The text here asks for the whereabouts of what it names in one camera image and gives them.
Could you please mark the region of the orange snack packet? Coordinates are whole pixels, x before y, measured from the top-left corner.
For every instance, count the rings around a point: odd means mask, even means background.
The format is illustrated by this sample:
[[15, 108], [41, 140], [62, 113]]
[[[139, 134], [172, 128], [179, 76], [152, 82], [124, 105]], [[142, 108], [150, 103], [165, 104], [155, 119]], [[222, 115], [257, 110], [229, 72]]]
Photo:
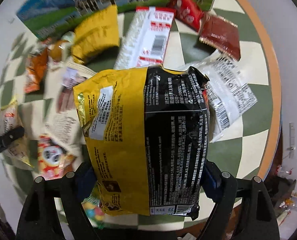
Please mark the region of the orange snack packet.
[[25, 65], [25, 94], [40, 90], [40, 83], [48, 67], [48, 46], [50, 39], [40, 41], [28, 54]]

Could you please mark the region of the cartoon face snack packet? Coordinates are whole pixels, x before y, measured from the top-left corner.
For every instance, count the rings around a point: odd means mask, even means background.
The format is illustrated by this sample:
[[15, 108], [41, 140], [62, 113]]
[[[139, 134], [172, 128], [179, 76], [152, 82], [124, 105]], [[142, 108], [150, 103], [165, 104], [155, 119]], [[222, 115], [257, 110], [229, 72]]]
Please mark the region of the cartoon face snack packet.
[[76, 156], [60, 146], [48, 134], [41, 134], [38, 139], [38, 170], [45, 180], [62, 178], [73, 170]]

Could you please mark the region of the green orange candy packet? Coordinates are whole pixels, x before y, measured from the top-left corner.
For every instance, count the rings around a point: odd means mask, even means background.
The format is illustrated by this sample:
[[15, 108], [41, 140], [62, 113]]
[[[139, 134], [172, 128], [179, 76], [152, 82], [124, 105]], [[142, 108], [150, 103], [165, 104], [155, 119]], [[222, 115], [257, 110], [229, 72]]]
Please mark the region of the green orange candy packet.
[[82, 206], [92, 226], [103, 229], [105, 214], [100, 207], [100, 192], [97, 184], [93, 187], [89, 197], [84, 199]]

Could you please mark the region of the beige printed snack bag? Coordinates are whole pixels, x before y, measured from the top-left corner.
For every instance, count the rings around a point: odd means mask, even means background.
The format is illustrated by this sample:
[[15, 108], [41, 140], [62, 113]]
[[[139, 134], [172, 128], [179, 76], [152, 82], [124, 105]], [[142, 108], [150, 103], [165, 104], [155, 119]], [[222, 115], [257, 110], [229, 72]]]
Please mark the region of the beige printed snack bag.
[[88, 67], [71, 62], [48, 74], [48, 94], [52, 102], [46, 114], [45, 129], [65, 146], [77, 144], [81, 137], [73, 87], [94, 75]]

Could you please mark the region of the packaged brown braised egg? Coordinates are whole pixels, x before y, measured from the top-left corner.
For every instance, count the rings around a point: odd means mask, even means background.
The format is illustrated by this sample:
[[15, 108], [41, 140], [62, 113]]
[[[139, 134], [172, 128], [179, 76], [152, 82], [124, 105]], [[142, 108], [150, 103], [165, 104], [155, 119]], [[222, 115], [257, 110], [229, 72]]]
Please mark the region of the packaged brown braised egg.
[[48, 65], [50, 69], [57, 69], [68, 60], [71, 47], [74, 43], [75, 33], [69, 31], [59, 40], [48, 46]]

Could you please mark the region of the yellow black snack bag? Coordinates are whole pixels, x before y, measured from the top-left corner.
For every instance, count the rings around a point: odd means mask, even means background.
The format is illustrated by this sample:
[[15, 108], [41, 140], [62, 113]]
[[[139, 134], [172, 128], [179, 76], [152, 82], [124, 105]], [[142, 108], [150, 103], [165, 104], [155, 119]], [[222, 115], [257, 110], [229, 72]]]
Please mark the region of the yellow black snack bag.
[[104, 213], [198, 217], [208, 82], [192, 66], [155, 65], [103, 70], [73, 88]]

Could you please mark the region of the red shiny snack packet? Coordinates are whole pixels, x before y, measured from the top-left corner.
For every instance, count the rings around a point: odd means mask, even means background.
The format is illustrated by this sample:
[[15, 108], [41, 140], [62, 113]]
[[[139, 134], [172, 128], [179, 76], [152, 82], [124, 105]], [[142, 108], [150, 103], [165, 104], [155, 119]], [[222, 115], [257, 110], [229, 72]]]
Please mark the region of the red shiny snack packet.
[[168, 8], [176, 10], [176, 18], [199, 32], [204, 12], [193, 0], [169, 0]]

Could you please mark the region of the white barcode snack packet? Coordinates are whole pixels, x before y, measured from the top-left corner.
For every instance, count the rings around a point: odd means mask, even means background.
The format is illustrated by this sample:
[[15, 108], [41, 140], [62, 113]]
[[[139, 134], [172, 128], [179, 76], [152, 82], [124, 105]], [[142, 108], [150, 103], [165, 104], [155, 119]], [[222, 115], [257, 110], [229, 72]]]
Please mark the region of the white barcode snack packet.
[[202, 61], [182, 65], [178, 70], [185, 71], [189, 66], [195, 67], [209, 78], [206, 92], [211, 109], [210, 141], [216, 142], [257, 103], [257, 98], [243, 80], [236, 61], [218, 50]]

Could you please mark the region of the red white noodle packet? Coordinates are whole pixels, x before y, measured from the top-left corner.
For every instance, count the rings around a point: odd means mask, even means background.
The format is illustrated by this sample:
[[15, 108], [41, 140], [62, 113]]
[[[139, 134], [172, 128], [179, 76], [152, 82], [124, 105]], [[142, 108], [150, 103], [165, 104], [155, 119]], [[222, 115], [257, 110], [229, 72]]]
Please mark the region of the red white noodle packet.
[[171, 8], [137, 7], [113, 68], [162, 64], [175, 14]]

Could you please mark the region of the dark red packet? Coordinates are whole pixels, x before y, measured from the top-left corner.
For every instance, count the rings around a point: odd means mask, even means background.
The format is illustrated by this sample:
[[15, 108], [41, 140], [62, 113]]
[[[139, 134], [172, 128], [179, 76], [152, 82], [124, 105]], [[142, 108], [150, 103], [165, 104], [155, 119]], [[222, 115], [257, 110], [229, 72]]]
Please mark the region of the dark red packet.
[[205, 13], [199, 41], [218, 49], [235, 61], [241, 59], [238, 26], [222, 16]]

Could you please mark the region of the yellow crinkled snack bag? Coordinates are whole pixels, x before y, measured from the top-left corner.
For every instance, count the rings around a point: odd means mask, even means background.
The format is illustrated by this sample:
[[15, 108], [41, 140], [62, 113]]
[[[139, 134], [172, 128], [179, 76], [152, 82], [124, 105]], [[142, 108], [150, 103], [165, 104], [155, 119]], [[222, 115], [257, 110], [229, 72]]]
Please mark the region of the yellow crinkled snack bag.
[[117, 6], [110, 5], [92, 14], [74, 33], [71, 56], [78, 64], [85, 64], [103, 51], [120, 46]]

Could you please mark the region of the green white checkered tablecloth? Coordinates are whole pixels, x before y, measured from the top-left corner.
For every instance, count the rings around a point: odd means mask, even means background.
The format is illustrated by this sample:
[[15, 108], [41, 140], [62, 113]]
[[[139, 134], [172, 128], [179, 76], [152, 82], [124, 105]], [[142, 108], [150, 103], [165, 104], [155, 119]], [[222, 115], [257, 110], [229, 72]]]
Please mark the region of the green white checkered tablecloth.
[[[211, 10], [238, 26], [240, 34], [241, 61], [236, 63], [242, 74], [242, 79], [248, 83], [257, 98], [257, 103], [238, 118], [230, 127], [225, 129], [218, 141], [211, 143], [208, 159], [217, 164], [221, 170], [231, 172], [237, 178], [253, 178], [259, 173], [264, 178], [272, 165], [277, 143], [279, 140], [281, 84], [276, 55], [271, 42], [263, 40], [264, 27], [250, 3], [247, 0], [215, 0]], [[51, 95], [45, 88], [44, 95], [24, 95], [24, 56], [36, 43], [35, 36], [20, 24], [21, 28], [0, 27], [0, 30], [12, 30], [17, 37], [11, 36], [6, 40], [7, 56], [0, 78], [0, 107], [7, 105], [13, 96], [16, 96], [19, 109], [32, 109], [33, 119], [23, 123], [31, 128], [29, 133], [29, 147], [31, 163], [36, 161], [37, 136], [40, 134], [44, 112], [49, 108]], [[179, 66], [191, 61], [198, 61], [206, 56], [202, 51], [193, 49], [197, 35], [182, 23], [176, 20], [173, 24], [170, 40], [181, 45], [178, 54]], [[3, 209], [6, 215], [16, 211], [14, 228], [20, 217], [26, 192], [32, 184], [37, 172], [31, 171], [22, 162], [17, 164], [1, 156], [4, 171], [2, 178], [7, 182], [0, 183], [0, 200], [6, 197]], [[188, 217], [140, 215], [109, 216], [104, 215], [104, 226], [109, 228], [135, 228], [149, 231], [175, 231], [193, 226], [206, 220], [214, 206], [211, 199], [201, 191], [199, 217], [192, 221]]]

